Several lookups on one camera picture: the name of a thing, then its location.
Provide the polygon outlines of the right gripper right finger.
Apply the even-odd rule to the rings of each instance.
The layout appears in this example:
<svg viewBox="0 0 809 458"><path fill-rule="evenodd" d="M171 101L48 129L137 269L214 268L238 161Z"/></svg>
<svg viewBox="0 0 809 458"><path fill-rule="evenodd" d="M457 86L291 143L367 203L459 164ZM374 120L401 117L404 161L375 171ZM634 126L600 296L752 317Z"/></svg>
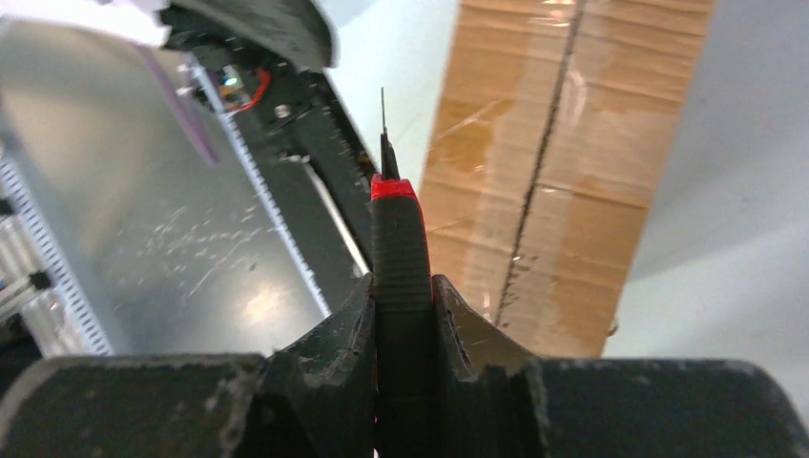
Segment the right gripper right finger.
<svg viewBox="0 0 809 458"><path fill-rule="evenodd" d="M445 457L804 457L808 433L738 360L539 357L432 280Z"/></svg>

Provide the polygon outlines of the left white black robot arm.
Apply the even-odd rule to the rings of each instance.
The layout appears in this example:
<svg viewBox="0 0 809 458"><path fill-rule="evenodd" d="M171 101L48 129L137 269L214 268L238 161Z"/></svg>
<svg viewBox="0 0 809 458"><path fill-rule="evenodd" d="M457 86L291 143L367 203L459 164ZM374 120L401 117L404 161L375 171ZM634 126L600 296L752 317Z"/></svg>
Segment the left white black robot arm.
<svg viewBox="0 0 809 458"><path fill-rule="evenodd" d="M330 24L311 1L3 1L1 16L153 49L243 39L315 72L335 65Z"/></svg>

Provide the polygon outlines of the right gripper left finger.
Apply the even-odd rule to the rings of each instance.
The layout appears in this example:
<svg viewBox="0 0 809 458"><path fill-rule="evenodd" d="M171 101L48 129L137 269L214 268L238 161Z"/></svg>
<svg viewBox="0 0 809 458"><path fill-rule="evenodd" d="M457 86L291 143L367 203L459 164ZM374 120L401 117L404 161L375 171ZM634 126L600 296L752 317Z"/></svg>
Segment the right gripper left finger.
<svg viewBox="0 0 809 458"><path fill-rule="evenodd" d="M260 354L71 356L27 368L1 401L5 457L368 457L374 305L342 308Z"/></svg>

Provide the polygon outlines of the red black utility knife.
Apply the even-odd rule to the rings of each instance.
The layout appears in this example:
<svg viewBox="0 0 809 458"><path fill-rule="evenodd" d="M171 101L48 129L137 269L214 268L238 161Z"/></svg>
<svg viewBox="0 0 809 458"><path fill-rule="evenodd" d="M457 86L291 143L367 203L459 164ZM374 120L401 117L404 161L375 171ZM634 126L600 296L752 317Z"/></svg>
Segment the red black utility knife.
<svg viewBox="0 0 809 458"><path fill-rule="evenodd" d="M378 451L383 457L435 457L437 343L421 205L401 177L388 130L371 182L371 297L376 316Z"/></svg>

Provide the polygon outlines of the brown cardboard express box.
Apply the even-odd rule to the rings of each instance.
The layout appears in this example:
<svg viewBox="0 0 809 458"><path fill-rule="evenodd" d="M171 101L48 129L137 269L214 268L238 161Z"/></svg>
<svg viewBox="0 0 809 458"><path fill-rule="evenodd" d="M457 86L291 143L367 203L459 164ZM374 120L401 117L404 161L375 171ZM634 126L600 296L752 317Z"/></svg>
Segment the brown cardboard express box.
<svg viewBox="0 0 809 458"><path fill-rule="evenodd" d="M714 8L462 3L420 190L431 266L533 352L613 333Z"/></svg>

